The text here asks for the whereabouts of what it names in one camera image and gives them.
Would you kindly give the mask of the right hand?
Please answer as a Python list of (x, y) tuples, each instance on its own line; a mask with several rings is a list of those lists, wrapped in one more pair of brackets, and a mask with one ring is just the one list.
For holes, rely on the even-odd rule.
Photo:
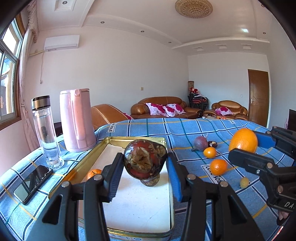
[(281, 210), (278, 211), (278, 219), (279, 219), (279, 221), (286, 220), (288, 217), (289, 217), (288, 212), (284, 212), (284, 211), (281, 211)]

